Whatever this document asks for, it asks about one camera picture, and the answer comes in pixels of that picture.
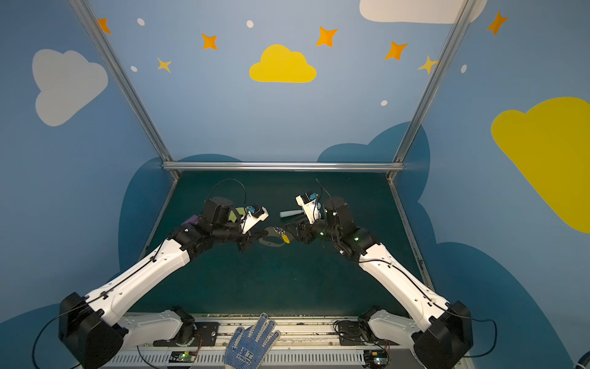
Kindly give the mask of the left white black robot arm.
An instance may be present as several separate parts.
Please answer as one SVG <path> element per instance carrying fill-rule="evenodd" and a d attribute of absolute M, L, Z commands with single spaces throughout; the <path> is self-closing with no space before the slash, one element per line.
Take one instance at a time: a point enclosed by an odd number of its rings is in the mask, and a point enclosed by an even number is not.
<path fill-rule="evenodd" d="M 73 293 L 60 304 L 58 338 L 83 368 L 100 368 L 120 350 L 155 341 L 187 347 L 204 339 L 192 316 L 175 307 L 161 313 L 126 317 L 152 288 L 215 244 L 240 250 L 267 235 L 258 223 L 266 208 L 255 204 L 239 213 L 227 198 L 210 198 L 203 212 L 168 234 L 150 254 L 117 278 L 87 293 Z"/>

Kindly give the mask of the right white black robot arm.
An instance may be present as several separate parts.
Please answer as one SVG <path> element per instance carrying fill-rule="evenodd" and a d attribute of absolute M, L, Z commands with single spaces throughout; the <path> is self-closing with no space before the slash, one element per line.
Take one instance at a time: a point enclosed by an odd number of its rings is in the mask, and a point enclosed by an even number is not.
<path fill-rule="evenodd" d="M 401 318 L 374 309 L 360 324 L 378 340 L 392 341 L 414 353 L 425 368 L 453 368 L 473 347 L 470 309 L 453 304 L 412 275 L 378 238 L 356 225 L 342 198 L 319 202 L 316 193 L 296 197 L 304 214 L 287 224 L 287 232 L 302 243 L 331 242 L 347 260 L 374 277 L 410 315 Z"/>

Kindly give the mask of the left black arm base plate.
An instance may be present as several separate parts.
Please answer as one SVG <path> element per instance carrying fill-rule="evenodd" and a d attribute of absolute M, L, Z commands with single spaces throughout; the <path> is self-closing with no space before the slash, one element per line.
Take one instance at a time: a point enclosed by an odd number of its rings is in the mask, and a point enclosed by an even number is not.
<path fill-rule="evenodd" d="M 155 347 L 213 347 L 218 336 L 217 322 L 184 323 L 176 335 L 153 342 Z"/>

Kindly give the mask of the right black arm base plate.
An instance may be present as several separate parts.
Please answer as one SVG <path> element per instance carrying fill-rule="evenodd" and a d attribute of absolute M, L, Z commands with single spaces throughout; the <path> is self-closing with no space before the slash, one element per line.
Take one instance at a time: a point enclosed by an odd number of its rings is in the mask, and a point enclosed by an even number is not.
<path fill-rule="evenodd" d="M 333 330 L 341 346 L 381 345 L 386 341 L 376 338 L 360 326 L 358 321 L 338 320 L 333 323 Z"/>

